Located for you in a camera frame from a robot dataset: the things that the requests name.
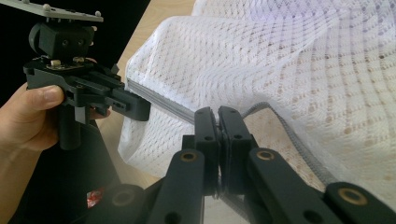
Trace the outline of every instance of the beige floor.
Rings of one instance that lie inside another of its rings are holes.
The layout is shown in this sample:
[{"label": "beige floor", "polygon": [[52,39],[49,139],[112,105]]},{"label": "beige floor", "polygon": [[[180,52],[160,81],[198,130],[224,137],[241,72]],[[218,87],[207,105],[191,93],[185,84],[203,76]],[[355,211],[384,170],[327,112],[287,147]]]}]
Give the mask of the beige floor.
[{"label": "beige floor", "polygon": [[[171,16],[190,15],[193,4],[193,0],[151,0],[120,57],[118,62],[119,75],[122,78],[125,77],[125,65],[128,60],[144,44],[161,21]],[[122,122],[123,116],[115,112],[109,118],[97,121],[121,183],[133,184],[145,189],[157,181],[158,178],[145,174],[122,161],[118,153]]]}]

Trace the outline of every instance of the white net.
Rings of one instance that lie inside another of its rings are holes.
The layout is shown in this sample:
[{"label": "white net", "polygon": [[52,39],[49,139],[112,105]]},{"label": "white net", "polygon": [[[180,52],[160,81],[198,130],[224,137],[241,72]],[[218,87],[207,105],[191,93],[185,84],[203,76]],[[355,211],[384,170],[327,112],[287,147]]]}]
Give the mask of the white net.
[{"label": "white net", "polygon": [[[127,89],[137,83],[192,112],[268,102],[322,168],[396,209],[395,20],[390,0],[197,0],[130,59]],[[271,111],[245,122],[323,189]],[[164,176],[183,134],[193,125],[154,104],[148,122],[124,121],[119,152]]]}]

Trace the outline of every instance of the metal screw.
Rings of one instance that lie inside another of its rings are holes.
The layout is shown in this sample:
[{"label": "metal screw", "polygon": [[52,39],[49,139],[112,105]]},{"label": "metal screw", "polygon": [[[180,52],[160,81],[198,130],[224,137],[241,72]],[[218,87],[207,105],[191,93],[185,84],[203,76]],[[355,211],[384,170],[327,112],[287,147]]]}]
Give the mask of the metal screw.
[{"label": "metal screw", "polygon": [[338,190],[338,195],[340,195],[344,201],[355,205],[363,206],[368,203],[367,198],[355,189],[341,188]]}]

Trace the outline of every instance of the finger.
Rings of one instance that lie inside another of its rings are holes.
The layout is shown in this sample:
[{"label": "finger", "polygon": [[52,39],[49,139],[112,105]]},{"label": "finger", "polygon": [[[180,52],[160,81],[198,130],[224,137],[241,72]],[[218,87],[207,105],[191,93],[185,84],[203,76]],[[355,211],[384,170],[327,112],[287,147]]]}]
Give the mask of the finger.
[{"label": "finger", "polygon": [[13,101],[16,112],[22,116],[31,116],[42,110],[59,105],[64,100],[64,92],[58,86],[48,86],[19,93]]}]

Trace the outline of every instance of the hole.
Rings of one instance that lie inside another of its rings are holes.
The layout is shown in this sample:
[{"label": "hole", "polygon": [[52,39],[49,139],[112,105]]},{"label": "hole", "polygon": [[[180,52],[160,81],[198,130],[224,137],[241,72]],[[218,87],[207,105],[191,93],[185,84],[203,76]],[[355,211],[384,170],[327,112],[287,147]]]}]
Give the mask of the hole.
[{"label": "hole", "polygon": [[314,211],[305,211],[304,217],[310,223],[323,223],[323,218]]},{"label": "hole", "polygon": [[181,221],[181,216],[176,212],[168,213],[165,216],[165,224],[178,224]]}]

